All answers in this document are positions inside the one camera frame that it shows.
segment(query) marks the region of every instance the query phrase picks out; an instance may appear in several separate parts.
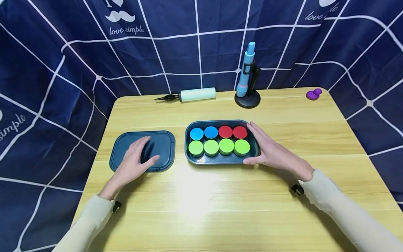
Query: tray lid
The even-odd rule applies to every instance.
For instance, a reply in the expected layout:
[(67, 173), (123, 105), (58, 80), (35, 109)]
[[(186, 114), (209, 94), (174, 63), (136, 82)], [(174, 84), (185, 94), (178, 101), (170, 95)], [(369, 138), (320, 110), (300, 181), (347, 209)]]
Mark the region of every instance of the tray lid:
[(166, 130), (126, 132), (116, 139), (113, 146), (109, 160), (109, 166), (112, 171), (116, 171), (119, 167), (129, 146), (134, 141), (147, 135), (151, 136), (151, 138), (141, 153), (141, 163), (144, 163), (155, 155), (160, 156), (160, 159), (158, 159), (154, 166), (150, 167), (147, 171), (164, 171), (173, 164), (175, 158), (175, 137), (171, 132)]

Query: hand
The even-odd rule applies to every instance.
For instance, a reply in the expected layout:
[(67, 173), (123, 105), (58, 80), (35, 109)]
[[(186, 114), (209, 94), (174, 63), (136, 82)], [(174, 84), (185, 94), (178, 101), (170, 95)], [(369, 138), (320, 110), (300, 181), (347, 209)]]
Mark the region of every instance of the hand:
[(156, 155), (147, 160), (145, 163), (140, 163), (141, 152), (149, 139), (150, 136), (142, 137), (130, 145), (129, 149), (125, 153), (125, 156), (123, 157), (122, 162), (115, 171), (115, 174), (108, 182), (106, 182), (104, 188), (99, 193), (101, 198), (108, 200), (114, 199), (122, 187), (140, 177), (140, 175), (142, 175), (148, 168), (153, 166), (160, 158), (159, 155)]
[(257, 157), (245, 158), (243, 163), (246, 165), (266, 165), (276, 169), (282, 169), (293, 173), (302, 181), (312, 179), (314, 169), (305, 160), (292, 153), (279, 143), (276, 143), (255, 123), (247, 124), (248, 129), (255, 136), (259, 146), (261, 155)]

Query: light beige sleeve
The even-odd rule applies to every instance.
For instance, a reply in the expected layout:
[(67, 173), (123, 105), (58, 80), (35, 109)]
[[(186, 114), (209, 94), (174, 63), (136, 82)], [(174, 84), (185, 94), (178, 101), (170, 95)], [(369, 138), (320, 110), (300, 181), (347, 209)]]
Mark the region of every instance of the light beige sleeve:
[(85, 205), (77, 222), (54, 248), (53, 252), (86, 252), (91, 242), (108, 222), (114, 200), (94, 195)]
[(343, 194), (322, 171), (300, 185), (309, 201), (328, 214), (361, 252), (403, 252), (403, 244), (364, 209)]

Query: navy blue fabric backdrop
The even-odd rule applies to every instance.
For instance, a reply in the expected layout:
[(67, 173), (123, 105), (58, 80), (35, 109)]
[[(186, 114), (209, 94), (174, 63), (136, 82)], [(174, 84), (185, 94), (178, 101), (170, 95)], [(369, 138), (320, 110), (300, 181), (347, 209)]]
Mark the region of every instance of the navy blue fabric backdrop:
[(114, 101), (321, 86), (403, 202), (401, 0), (0, 0), (0, 251), (69, 229)]

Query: purple toy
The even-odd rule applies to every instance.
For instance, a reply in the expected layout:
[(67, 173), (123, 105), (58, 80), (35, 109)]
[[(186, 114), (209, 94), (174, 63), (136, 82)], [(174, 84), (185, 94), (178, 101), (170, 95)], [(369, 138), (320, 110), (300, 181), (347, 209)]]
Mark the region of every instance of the purple toy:
[(322, 93), (322, 89), (317, 88), (317, 89), (315, 89), (315, 90), (308, 91), (308, 92), (306, 93), (306, 98), (308, 98), (308, 99), (314, 101), (314, 100), (317, 100), (317, 99), (319, 98), (319, 95), (320, 95), (321, 93)]

